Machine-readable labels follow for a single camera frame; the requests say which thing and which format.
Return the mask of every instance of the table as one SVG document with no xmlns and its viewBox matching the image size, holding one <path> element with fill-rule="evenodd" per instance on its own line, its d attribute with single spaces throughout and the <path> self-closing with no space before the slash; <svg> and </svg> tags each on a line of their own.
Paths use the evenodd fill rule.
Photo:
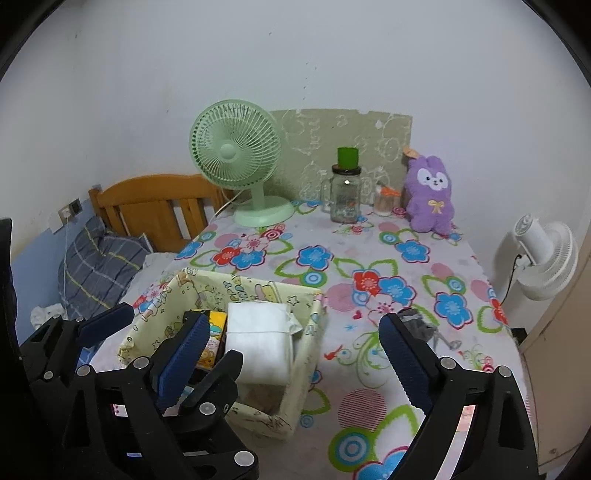
<svg viewBox="0 0 591 480">
<path fill-rule="evenodd" d="M 318 202 L 294 205 L 292 218 L 268 228 L 217 218 L 170 267 L 237 272 L 325 293 L 327 329 L 300 428 L 288 443 L 239 432 L 259 454 L 261 479 L 390 475 L 424 418 L 409 404 L 378 340 L 380 318 L 403 307 L 418 309 L 452 343 L 455 349 L 430 342 L 439 357 L 484 371 L 507 365 L 527 399 L 501 304 L 457 229 L 448 238 L 415 233 L 403 210 L 383 218 L 370 207 L 356 224 L 340 225 Z M 450 478 L 468 424 L 469 418 L 460 422 L 439 478 Z"/>
</svg>

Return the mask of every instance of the glass mason jar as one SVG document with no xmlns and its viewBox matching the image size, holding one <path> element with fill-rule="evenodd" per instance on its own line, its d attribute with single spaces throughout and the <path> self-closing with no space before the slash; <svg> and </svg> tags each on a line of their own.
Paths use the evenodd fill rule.
<svg viewBox="0 0 591 480">
<path fill-rule="evenodd" d="M 320 184 L 323 210 L 337 223 L 355 223 L 361 215 L 361 168 L 332 167 L 333 177 Z"/>
</svg>

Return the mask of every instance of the purple bunny plush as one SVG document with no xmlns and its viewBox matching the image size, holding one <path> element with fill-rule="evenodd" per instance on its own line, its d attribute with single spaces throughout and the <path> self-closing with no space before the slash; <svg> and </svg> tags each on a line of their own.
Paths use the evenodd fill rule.
<svg viewBox="0 0 591 480">
<path fill-rule="evenodd" d="M 416 232 L 433 230 L 439 235 L 450 235 L 454 215 L 452 181 L 441 158 L 409 158 L 404 186 L 411 196 L 407 205 L 411 228 Z"/>
</svg>

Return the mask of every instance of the green fan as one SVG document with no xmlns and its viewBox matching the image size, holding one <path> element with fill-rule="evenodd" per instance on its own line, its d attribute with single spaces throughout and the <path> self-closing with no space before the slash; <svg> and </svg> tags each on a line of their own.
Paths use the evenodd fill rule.
<svg viewBox="0 0 591 480">
<path fill-rule="evenodd" d="M 293 215 L 288 200 L 263 191 L 277 166 L 281 140 L 272 116 L 261 107 L 224 100 L 206 108 L 193 124 L 189 149 L 197 168 L 215 185 L 251 190 L 251 199 L 236 208 L 236 223 L 269 226 Z"/>
</svg>

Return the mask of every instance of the yellow cartoon basket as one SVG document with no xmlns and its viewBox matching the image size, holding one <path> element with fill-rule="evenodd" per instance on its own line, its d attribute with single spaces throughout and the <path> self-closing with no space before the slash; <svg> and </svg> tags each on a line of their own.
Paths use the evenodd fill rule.
<svg viewBox="0 0 591 480">
<path fill-rule="evenodd" d="M 118 356 L 125 365 L 139 356 L 151 356 L 164 339 L 180 330 L 183 314 L 188 310 L 226 312 L 228 303 L 236 301 L 289 303 L 303 330 L 298 334 L 301 338 L 279 412 L 267 415 L 235 403 L 227 416 L 228 421 L 243 428 L 287 440 L 298 425 L 320 355 L 324 335 L 322 299 L 322 291 L 317 288 L 185 268 L 175 275 L 150 307 L 136 317 L 119 347 Z"/>
</svg>

